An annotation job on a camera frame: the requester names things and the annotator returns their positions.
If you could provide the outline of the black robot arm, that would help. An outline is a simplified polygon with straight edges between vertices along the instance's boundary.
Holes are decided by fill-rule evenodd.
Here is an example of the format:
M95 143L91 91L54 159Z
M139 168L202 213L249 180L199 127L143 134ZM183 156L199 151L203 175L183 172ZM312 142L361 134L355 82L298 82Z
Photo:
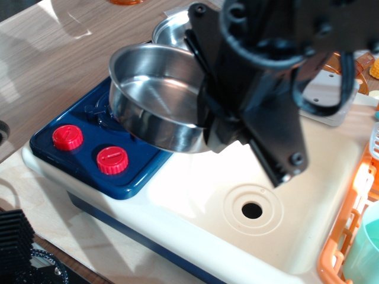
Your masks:
M308 165L299 112L328 117L351 98L354 53L378 52L377 1L225 1L188 10L186 42L205 72L197 99L205 143L250 145L274 186ZM307 85L340 54L339 99L318 105Z

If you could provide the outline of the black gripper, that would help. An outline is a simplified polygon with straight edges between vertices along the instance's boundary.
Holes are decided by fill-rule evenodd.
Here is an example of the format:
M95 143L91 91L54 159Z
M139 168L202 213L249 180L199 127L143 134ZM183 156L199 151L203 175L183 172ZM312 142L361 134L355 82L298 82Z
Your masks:
M262 32L278 2L226 2L216 11L191 5L186 41L205 71L197 122L207 147L220 153L248 144L274 186L307 167L298 106L292 99L302 58L281 38Z

